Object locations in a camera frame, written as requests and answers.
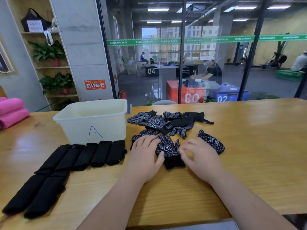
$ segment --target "rolled pink towel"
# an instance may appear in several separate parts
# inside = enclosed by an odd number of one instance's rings
[[[0,97],[0,102],[7,100],[7,97]]]
[[[19,98],[11,98],[0,102],[0,116],[12,112],[19,108],[23,108],[24,103]]]
[[[1,129],[8,128],[29,115],[30,112],[25,108],[19,108],[10,113],[1,115],[0,116]]]

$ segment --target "fire extinguisher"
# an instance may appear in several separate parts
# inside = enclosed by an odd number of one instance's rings
[[[118,92],[118,97],[119,97],[119,98],[127,99],[126,90],[123,89],[123,90],[119,91],[119,92]]]

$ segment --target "wooden table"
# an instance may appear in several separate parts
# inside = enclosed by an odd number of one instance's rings
[[[226,147],[220,155],[226,170],[281,214],[307,213],[307,102],[271,99],[204,104],[133,107],[141,111],[205,112],[214,125],[196,123],[187,139],[198,131],[219,139]],[[32,113],[0,133],[0,208],[61,144],[68,143],[52,117],[56,112]],[[144,127],[127,124],[126,148]],[[26,220],[8,218],[2,229],[76,229],[90,210],[111,189],[129,158],[116,166],[71,173],[66,191],[48,214]],[[230,214],[212,188],[188,168],[167,171],[163,166],[145,184],[128,226],[169,227],[219,221]]]

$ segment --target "fire extinguisher instruction sign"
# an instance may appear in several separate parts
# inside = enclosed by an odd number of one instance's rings
[[[84,83],[87,90],[106,89],[105,80],[90,80],[90,81],[84,81]]]

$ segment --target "plastic bin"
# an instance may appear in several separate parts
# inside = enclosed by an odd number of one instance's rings
[[[69,104],[53,120],[71,144],[99,143],[126,138],[127,100],[111,99]]]

